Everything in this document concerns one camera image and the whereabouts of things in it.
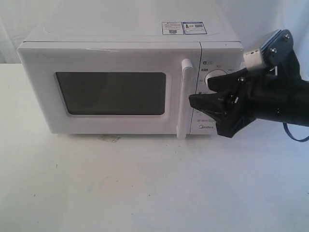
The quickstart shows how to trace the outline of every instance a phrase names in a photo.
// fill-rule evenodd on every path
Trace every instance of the table surface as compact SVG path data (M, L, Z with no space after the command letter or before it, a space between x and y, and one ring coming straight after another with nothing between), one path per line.
M309 143L280 123L233 139L51 134L22 66L0 81L2 232L309 229Z

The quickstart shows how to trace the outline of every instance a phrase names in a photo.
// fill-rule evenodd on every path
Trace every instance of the microwave door handle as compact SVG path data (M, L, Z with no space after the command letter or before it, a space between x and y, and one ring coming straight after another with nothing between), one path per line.
M182 61L182 87L180 92L180 105L177 123L177 138L187 136L188 111L190 108L189 95L191 93L193 65L189 59Z

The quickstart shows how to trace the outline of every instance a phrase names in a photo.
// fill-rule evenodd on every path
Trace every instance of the white wall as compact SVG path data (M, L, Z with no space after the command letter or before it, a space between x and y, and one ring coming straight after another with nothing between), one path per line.
M17 63L16 48L62 0L0 0L0 63ZM309 0L215 0L244 47L275 29L291 30L302 69L309 74Z

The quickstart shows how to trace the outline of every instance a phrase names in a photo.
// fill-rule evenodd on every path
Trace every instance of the white microwave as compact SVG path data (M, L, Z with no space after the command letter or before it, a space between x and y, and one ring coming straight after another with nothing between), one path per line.
M239 70L242 45L209 0L69 0L18 49L53 133L216 134L189 95Z

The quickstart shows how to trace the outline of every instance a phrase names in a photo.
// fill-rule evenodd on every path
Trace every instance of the control panel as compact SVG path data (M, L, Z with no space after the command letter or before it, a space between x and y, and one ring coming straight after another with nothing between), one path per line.
M211 94L214 92L209 90L207 80L238 71L243 60L243 48L240 42L207 42L201 45L202 56L196 94ZM217 134L216 122L194 109L190 133Z

